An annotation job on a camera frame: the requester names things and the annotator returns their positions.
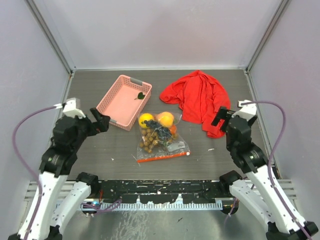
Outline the yellow lemon fruit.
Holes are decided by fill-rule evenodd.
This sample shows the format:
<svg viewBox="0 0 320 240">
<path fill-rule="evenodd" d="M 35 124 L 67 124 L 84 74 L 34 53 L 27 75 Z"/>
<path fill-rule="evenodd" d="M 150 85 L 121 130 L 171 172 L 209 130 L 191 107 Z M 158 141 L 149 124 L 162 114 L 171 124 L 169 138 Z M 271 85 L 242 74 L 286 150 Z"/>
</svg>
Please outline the yellow lemon fruit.
<svg viewBox="0 0 320 240">
<path fill-rule="evenodd" d="M 147 123 L 154 120 L 154 116 L 151 113 L 143 113 L 138 118 L 138 124 L 142 129 L 147 129 Z"/>
</svg>

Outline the brown longan bunch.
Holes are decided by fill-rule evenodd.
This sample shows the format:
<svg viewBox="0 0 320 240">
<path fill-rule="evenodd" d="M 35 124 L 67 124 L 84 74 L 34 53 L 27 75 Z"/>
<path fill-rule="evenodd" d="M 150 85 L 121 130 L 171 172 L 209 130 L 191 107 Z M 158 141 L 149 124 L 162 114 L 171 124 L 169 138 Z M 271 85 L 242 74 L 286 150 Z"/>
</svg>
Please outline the brown longan bunch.
<svg viewBox="0 0 320 240">
<path fill-rule="evenodd" d="M 158 139 L 157 134 L 152 134 L 150 129 L 142 129 L 141 134 L 142 140 L 139 144 L 139 147 L 147 153 L 152 153 L 156 149 L 167 149 L 170 144 L 178 139 L 179 136 L 179 134 L 176 132 L 176 134 L 172 136 L 173 139 L 170 139 L 167 142 L 161 142 Z"/>
</svg>

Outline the clear zip top bag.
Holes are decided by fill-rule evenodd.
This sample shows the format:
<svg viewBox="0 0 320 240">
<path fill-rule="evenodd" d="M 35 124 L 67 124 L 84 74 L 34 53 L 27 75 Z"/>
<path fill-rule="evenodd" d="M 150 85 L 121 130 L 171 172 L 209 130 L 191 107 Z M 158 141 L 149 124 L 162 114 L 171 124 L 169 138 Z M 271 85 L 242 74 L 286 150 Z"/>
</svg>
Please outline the clear zip top bag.
<svg viewBox="0 0 320 240">
<path fill-rule="evenodd" d="M 142 113 L 137 120 L 141 138 L 136 161 L 140 164 L 189 156 L 190 147 L 178 132 L 181 120 L 182 115 L 176 112 Z"/>
</svg>

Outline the yellow orange peach fruit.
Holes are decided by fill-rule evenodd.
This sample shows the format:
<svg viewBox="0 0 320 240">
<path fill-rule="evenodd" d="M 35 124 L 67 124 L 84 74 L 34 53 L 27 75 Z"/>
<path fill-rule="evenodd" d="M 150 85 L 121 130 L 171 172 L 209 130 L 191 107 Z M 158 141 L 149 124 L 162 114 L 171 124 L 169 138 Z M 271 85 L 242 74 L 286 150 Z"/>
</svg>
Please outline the yellow orange peach fruit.
<svg viewBox="0 0 320 240">
<path fill-rule="evenodd" d="M 171 128 L 174 124 L 175 117 L 172 113 L 165 111 L 157 115 L 157 120 L 162 126 Z"/>
</svg>

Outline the dark grape bunch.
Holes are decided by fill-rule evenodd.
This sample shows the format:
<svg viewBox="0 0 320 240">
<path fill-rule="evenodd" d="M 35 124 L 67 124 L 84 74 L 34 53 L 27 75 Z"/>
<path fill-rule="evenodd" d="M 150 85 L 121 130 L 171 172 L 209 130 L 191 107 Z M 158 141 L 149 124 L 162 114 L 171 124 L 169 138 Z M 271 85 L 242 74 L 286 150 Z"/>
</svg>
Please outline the dark grape bunch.
<svg viewBox="0 0 320 240">
<path fill-rule="evenodd" d="M 173 135 L 171 135 L 170 129 L 168 127 L 162 126 L 158 121 L 150 120 L 147 123 L 147 126 L 147 129 L 150 129 L 152 134 L 156 133 L 156 136 L 161 142 L 164 143 L 170 139 L 173 139 Z"/>
</svg>

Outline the orange tangerine fruit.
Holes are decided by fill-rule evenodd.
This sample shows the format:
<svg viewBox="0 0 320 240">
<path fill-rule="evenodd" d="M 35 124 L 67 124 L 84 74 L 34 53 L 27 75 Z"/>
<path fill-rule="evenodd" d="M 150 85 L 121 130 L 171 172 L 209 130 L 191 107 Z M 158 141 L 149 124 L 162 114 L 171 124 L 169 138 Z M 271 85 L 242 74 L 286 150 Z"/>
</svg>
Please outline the orange tangerine fruit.
<svg viewBox="0 0 320 240">
<path fill-rule="evenodd" d="M 172 125 L 170 128 L 169 128 L 169 130 L 170 130 L 170 133 L 171 133 L 171 135 L 175 135 L 176 134 L 176 132 L 177 132 L 177 127 L 176 127 L 176 125 Z"/>
</svg>

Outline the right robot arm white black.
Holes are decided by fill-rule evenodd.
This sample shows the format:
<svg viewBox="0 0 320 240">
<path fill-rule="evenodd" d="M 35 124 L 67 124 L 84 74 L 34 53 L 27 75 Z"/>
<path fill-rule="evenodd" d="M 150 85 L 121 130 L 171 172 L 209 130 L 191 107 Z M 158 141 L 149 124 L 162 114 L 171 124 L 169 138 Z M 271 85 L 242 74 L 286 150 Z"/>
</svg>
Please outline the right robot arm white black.
<svg viewBox="0 0 320 240">
<path fill-rule="evenodd" d="M 243 105 L 240 101 L 239 108 L 232 111 L 220 107 L 211 124 L 218 126 L 223 122 L 220 129 L 226 134 L 226 149 L 257 192 L 233 170 L 220 176 L 220 193 L 243 203 L 264 226 L 268 240 L 310 240 L 319 231 L 317 225 L 305 220 L 293 206 L 268 165 L 266 155 L 252 141 L 256 105 Z"/>
</svg>

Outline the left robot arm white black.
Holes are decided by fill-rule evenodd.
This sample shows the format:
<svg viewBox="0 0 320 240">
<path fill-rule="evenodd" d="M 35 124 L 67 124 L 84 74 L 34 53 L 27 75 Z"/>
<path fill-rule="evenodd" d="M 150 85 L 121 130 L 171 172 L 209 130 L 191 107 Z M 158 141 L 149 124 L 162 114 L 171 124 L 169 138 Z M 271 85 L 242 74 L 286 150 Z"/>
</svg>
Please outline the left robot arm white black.
<svg viewBox="0 0 320 240">
<path fill-rule="evenodd" d="M 57 207 L 57 200 L 63 185 L 77 160 L 77 152 L 83 142 L 92 136 L 107 132 L 110 117 L 101 114 L 95 107 L 90 109 L 96 119 L 92 122 L 77 107 L 63 108 L 52 130 L 50 146 L 42 155 L 39 173 L 35 173 L 18 150 L 15 128 L 12 145 L 16 155 L 26 169 L 34 176 L 37 189 L 31 207 L 17 233 L 10 240 L 61 240 L 63 232 L 80 204 L 88 197 L 95 198 L 100 193 L 98 177 L 82 172 L 76 179 L 71 193 Z"/>
</svg>

